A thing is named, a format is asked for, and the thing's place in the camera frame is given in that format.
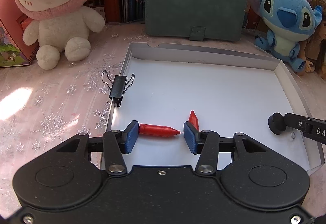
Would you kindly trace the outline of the white cardboard box tray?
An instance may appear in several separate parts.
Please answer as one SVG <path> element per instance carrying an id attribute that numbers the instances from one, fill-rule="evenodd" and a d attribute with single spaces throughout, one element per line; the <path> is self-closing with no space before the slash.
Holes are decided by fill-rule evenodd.
<path id="1" fill-rule="evenodd" d="M 122 130 L 132 120 L 182 130 L 194 110 L 202 130 L 226 138 L 245 133 L 309 174 L 325 164 L 319 142 L 295 129 L 280 136 L 269 130 L 268 118 L 275 112 L 310 115 L 296 81 L 276 58 L 181 44 L 132 43 L 121 74 L 135 74 L 135 80 L 121 106 L 110 106 L 107 130 Z"/>

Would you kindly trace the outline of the brown haired baby doll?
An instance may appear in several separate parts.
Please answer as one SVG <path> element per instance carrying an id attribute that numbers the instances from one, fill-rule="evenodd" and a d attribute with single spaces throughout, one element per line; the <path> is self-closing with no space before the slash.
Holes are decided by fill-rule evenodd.
<path id="1" fill-rule="evenodd" d="M 322 21 L 310 38 L 300 42 L 298 56 L 306 62 L 306 66 L 298 75 L 315 71 L 325 80 L 325 1 L 312 0 L 309 4 L 312 8 L 317 5 L 322 7 Z"/>

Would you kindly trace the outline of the black binder clip on edge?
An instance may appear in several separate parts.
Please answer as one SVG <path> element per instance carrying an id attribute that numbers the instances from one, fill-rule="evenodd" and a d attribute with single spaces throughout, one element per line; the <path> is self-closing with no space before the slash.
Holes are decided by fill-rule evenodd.
<path id="1" fill-rule="evenodd" d="M 114 80 L 111 80 L 108 71 L 104 70 L 101 74 L 101 80 L 110 90 L 109 99 L 111 102 L 115 106 L 120 107 L 126 91 L 132 87 L 134 83 L 135 74 L 131 74 L 131 77 L 115 75 Z"/>

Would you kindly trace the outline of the red crayon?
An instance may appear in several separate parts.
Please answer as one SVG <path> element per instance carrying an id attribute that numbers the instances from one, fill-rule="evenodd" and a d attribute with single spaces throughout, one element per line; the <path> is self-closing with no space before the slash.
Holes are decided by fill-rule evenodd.
<path id="1" fill-rule="evenodd" d="M 169 138 L 179 135 L 181 132 L 167 126 L 139 124 L 139 134 Z"/>
<path id="2" fill-rule="evenodd" d="M 194 110 L 192 110 L 192 111 L 190 112 L 190 115 L 189 115 L 189 119 L 188 119 L 188 121 L 193 125 L 193 127 L 194 127 L 197 131 L 199 131 L 199 121 L 198 121 L 198 118 L 197 118 L 197 116 L 196 116 Z"/>

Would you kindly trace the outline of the black round cap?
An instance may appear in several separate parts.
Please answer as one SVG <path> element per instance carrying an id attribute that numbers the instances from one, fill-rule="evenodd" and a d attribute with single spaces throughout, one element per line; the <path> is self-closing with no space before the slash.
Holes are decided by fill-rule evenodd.
<path id="1" fill-rule="evenodd" d="M 280 113 L 274 113 L 268 118 L 269 129 L 276 135 L 280 135 L 287 128 L 284 116 Z"/>

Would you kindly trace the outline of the pink white bunny plush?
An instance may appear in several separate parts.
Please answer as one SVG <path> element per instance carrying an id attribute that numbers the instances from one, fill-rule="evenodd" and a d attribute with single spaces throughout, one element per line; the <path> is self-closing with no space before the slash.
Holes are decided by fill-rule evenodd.
<path id="1" fill-rule="evenodd" d="M 37 64 L 44 70 L 55 68 L 64 53 L 68 61 L 88 57 L 89 33 L 105 27 L 104 18 L 84 5 L 87 0 L 15 0 L 20 11 L 32 19 L 23 32 L 26 45 L 39 44 Z"/>

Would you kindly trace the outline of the pink triangular house box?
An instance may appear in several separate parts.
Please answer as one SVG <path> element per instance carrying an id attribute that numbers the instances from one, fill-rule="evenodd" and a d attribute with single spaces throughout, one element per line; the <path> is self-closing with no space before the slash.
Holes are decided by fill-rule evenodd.
<path id="1" fill-rule="evenodd" d="M 1 0 L 1 68 L 28 66 L 35 59 L 38 43 L 28 46 L 22 39 L 31 21 L 14 0 Z"/>

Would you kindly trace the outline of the blue Stitch plush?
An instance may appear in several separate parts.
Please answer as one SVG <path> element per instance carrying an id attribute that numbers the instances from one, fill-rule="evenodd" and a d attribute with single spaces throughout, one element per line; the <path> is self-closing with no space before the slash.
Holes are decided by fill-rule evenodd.
<path id="1" fill-rule="evenodd" d="M 305 70 L 298 57 L 300 42 L 310 38 L 323 18 L 321 6 L 307 0 L 249 0 L 251 8 L 269 28 L 266 38 L 255 37 L 255 45 L 290 64 L 296 73 Z"/>

